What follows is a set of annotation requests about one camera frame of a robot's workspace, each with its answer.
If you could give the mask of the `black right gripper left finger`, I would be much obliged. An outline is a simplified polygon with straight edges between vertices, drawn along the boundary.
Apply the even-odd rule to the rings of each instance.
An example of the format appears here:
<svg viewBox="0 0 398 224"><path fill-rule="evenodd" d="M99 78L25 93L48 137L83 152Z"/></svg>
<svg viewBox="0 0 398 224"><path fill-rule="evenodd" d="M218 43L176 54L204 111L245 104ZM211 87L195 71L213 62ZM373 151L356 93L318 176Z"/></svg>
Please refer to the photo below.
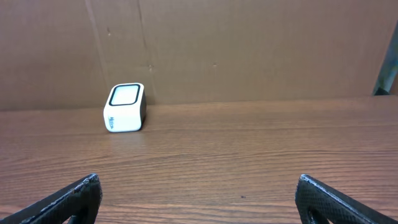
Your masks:
<svg viewBox="0 0 398 224"><path fill-rule="evenodd" d="M1 220L1 223L94 223L102 200L92 173Z"/></svg>

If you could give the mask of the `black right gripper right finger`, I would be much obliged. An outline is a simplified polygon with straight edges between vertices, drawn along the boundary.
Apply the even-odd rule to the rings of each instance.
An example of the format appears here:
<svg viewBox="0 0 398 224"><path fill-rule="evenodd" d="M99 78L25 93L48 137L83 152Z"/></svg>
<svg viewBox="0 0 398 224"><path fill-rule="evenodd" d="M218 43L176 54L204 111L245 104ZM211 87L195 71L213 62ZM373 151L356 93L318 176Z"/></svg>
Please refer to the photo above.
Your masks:
<svg viewBox="0 0 398 224"><path fill-rule="evenodd" d="M302 174L298 180L295 204L302 223L397 224L397 220L307 174Z"/></svg>

